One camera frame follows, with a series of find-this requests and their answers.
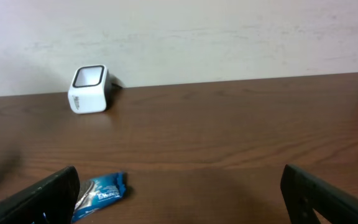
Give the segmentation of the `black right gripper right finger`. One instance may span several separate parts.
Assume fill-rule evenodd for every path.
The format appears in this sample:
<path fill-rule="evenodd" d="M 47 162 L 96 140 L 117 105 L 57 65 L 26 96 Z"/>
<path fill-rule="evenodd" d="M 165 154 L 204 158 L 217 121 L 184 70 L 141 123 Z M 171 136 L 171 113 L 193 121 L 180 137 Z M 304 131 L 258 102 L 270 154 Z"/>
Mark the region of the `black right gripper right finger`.
<path fill-rule="evenodd" d="M 358 223 L 358 198 L 287 164 L 280 189 L 292 224 L 319 223 L 316 213 L 330 223 Z"/>

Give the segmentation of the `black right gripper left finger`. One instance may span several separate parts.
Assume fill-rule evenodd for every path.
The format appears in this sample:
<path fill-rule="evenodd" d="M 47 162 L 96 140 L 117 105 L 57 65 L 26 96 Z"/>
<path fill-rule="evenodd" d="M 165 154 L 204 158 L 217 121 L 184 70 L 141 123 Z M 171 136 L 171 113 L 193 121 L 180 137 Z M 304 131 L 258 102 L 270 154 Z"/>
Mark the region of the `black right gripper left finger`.
<path fill-rule="evenodd" d="M 0 201 L 0 223 L 71 223 L 80 180 L 68 166 Z"/>

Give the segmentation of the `blue Oreo cookie pack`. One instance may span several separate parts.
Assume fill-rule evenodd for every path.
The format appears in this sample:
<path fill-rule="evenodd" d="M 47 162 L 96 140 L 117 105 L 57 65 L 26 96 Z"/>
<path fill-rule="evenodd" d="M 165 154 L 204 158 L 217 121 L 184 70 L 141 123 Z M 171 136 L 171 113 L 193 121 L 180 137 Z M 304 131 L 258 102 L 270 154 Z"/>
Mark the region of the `blue Oreo cookie pack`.
<path fill-rule="evenodd" d="M 123 172 L 116 172 L 82 182 L 71 222 L 75 223 L 122 199 L 126 191 L 124 178 Z"/>

